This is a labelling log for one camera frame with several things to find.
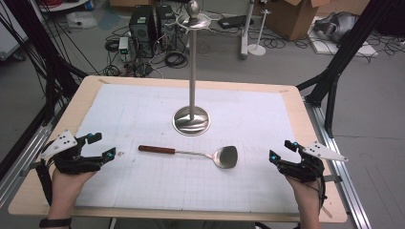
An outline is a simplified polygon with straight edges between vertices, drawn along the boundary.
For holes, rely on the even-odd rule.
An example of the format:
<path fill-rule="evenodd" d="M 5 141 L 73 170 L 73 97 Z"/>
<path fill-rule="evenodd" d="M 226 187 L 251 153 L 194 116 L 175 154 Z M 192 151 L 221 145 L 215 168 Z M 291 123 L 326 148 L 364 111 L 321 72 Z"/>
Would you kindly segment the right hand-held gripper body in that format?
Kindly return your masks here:
<path fill-rule="evenodd" d="M 318 141 L 314 141 L 309 146 L 302 146 L 299 162 L 290 162 L 281 159 L 277 167 L 278 171 L 287 177 L 297 178 L 303 182 L 315 181 L 323 176 L 325 167 L 322 159 L 337 160 L 347 162 L 345 156 L 341 156 Z"/>

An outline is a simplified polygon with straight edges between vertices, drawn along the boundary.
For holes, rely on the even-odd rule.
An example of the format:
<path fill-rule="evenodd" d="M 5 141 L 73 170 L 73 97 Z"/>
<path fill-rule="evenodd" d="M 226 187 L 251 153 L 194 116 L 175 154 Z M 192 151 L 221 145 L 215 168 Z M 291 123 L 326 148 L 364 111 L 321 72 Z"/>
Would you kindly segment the person's right hand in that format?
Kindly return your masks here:
<path fill-rule="evenodd" d="M 300 211 L 318 211 L 320 209 L 320 188 L 317 181 L 301 182 L 292 177 L 287 177 L 287 181 L 292 187 Z"/>

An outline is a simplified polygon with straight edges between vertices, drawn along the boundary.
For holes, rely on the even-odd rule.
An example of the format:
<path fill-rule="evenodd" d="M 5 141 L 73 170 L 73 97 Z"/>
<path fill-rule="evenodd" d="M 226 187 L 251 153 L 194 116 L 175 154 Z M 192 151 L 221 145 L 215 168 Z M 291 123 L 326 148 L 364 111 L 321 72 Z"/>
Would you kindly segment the white grid mat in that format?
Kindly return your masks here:
<path fill-rule="evenodd" d="M 197 91 L 197 104 L 211 124 L 202 135 L 186 136 L 172 124 L 186 103 L 185 88 L 104 85 L 78 134 L 101 133 L 84 147 L 98 156 L 115 147 L 114 160 L 85 186 L 81 206 L 195 210 L 242 213 L 293 213 L 291 188 L 268 160 L 272 150 L 284 160 L 299 155 L 284 146 L 293 138 L 285 101 L 277 93 L 229 90 Z M 213 154 L 235 146 L 234 168 L 218 168 L 210 158 L 142 152 L 139 145 Z"/>

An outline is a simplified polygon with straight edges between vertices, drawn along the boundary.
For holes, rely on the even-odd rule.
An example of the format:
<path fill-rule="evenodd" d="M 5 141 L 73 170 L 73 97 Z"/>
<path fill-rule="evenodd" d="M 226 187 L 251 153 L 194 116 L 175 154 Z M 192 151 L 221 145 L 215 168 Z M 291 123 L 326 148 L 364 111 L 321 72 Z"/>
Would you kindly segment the black wristband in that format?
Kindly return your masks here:
<path fill-rule="evenodd" d="M 41 219 L 39 222 L 40 228 L 52 227 L 68 227 L 71 228 L 72 219 Z"/>

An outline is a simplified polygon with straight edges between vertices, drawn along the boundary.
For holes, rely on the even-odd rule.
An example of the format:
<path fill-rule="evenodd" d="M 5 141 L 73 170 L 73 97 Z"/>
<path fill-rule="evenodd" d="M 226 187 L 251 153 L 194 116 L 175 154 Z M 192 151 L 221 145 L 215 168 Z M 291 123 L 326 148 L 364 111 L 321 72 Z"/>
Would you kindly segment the black flat box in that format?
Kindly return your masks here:
<path fill-rule="evenodd" d="M 218 20 L 218 24 L 222 29 L 244 28 L 246 24 L 246 16 L 238 15 L 224 17 Z"/>

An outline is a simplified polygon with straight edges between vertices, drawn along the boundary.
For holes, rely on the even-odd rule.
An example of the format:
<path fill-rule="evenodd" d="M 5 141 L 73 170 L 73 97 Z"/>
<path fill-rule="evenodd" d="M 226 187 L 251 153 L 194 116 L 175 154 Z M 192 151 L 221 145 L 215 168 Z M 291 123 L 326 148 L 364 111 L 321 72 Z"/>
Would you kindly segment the cardboard box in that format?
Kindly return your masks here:
<path fill-rule="evenodd" d="M 266 26 L 276 34 L 293 41 L 305 38 L 315 14 L 331 0 L 267 0 L 266 9 L 271 11 Z"/>

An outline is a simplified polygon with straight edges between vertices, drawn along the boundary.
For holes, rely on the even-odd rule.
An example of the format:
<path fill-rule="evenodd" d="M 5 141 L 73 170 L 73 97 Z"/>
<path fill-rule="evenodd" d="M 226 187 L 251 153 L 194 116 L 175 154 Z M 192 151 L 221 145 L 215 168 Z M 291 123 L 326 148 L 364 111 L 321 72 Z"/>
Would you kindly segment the metal spatula with wooden handle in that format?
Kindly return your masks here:
<path fill-rule="evenodd" d="M 173 148 L 167 147 L 157 147 L 157 146 L 148 146 L 148 145 L 139 145 L 138 149 L 142 152 L 149 153 L 159 153 L 159 154 L 187 154 L 194 156 L 204 156 L 210 158 L 213 163 L 221 169 L 231 169 L 237 165 L 238 162 L 238 151 L 235 146 L 225 146 L 215 151 L 213 154 L 199 153 L 199 152 L 189 152 L 189 151 L 180 151 Z"/>

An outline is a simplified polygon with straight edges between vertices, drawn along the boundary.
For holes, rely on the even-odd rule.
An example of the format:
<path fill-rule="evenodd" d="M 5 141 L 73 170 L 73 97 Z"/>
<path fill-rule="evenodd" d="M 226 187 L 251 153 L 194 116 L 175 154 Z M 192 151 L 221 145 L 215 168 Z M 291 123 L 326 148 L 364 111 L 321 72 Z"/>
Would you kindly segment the small white device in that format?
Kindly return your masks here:
<path fill-rule="evenodd" d="M 118 51 L 121 54 L 128 54 L 129 53 L 129 38 L 128 37 L 120 37 L 119 38 Z"/>

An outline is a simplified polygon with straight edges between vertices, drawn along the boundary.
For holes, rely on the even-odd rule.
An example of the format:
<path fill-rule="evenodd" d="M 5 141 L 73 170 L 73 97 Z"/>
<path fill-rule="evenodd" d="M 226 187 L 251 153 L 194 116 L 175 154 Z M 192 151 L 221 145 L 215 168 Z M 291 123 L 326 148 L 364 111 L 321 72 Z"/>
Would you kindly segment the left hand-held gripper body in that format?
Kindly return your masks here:
<path fill-rule="evenodd" d="M 105 163 L 99 163 L 99 156 L 82 156 L 77 151 L 78 137 L 69 130 L 63 131 L 43 148 L 40 158 L 53 162 L 57 170 L 66 175 L 79 175 L 99 171 Z"/>

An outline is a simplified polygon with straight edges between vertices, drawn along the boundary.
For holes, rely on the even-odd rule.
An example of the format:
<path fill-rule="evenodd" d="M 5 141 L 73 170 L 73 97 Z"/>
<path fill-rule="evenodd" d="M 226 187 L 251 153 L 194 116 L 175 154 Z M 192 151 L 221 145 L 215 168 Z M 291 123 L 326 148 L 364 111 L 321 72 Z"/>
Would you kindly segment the white board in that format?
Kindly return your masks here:
<path fill-rule="evenodd" d="M 337 44 L 330 41 L 323 33 L 312 31 L 308 35 L 308 40 L 317 54 L 335 55 L 338 51 Z M 368 42 L 364 42 L 355 55 L 377 57 L 378 52 Z"/>

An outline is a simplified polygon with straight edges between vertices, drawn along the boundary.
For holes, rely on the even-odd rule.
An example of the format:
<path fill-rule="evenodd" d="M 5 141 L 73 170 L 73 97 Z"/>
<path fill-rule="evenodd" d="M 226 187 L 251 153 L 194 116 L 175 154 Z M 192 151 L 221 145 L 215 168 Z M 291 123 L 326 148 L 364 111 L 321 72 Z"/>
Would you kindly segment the person's left hand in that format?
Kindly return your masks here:
<path fill-rule="evenodd" d="M 79 175 L 66 175 L 57 169 L 53 171 L 53 200 L 48 219 L 68 219 L 72 216 L 76 199 L 80 195 L 85 183 L 96 172 Z"/>

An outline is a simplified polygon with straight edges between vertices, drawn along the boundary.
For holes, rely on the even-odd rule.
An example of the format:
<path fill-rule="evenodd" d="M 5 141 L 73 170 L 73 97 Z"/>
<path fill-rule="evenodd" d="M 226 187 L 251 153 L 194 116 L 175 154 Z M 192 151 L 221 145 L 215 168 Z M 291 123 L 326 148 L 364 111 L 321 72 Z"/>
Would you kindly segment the grey bag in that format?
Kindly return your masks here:
<path fill-rule="evenodd" d="M 351 12 L 332 12 L 329 16 L 316 20 L 313 30 L 322 32 L 330 41 L 339 44 L 357 20 L 358 16 Z"/>

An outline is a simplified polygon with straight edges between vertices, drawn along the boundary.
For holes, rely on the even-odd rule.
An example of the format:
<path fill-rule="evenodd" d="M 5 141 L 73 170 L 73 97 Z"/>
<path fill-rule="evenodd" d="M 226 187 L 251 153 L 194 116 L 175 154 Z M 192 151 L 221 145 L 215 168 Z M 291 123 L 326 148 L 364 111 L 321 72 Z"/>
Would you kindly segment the black computer tower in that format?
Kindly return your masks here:
<path fill-rule="evenodd" d="M 151 5 L 136 5 L 129 22 L 129 29 L 139 57 L 154 56 L 153 44 L 157 40 L 157 32 L 153 8 Z"/>
<path fill-rule="evenodd" d="M 156 7 L 157 30 L 160 46 L 163 51 L 173 51 L 177 48 L 176 16 L 168 5 Z"/>

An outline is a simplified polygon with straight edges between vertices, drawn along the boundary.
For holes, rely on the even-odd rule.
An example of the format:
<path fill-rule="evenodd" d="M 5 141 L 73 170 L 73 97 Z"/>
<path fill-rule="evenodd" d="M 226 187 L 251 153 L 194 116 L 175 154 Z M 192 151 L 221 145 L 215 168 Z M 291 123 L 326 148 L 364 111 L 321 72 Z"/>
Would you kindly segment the white round-base stand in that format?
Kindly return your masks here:
<path fill-rule="evenodd" d="M 260 44 L 260 40 L 262 37 L 262 33 L 263 33 L 263 29 L 265 26 L 265 22 L 266 22 L 266 17 L 271 14 L 270 10 L 264 9 L 261 10 L 261 14 L 262 16 L 262 23 L 261 23 L 261 28 L 260 28 L 260 32 L 259 32 L 259 36 L 257 39 L 257 42 L 255 44 L 251 44 L 247 46 L 247 50 L 249 53 L 256 55 L 256 56 L 262 56 L 266 53 L 266 49 Z"/>

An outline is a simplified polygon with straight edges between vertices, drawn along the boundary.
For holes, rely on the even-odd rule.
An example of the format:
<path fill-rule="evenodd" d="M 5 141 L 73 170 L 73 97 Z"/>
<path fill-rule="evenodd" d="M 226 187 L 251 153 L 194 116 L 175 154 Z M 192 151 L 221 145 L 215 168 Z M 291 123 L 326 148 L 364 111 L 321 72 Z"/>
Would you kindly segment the metal utensil stand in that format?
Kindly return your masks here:
<path fill-rule="evenodd" d="M 197 33 L 207 29 L 210 20 L 200 14 L 197 0 L 190 0 L 186 5 L 186 15 L 179 17 L 177 24 L 186 28 L 189 33 L 189 105 L 175 112 L 172 124 L 180 134 L 196 136 L 205 133 L 210 126 L 209 113 L 196 105 Z"/>

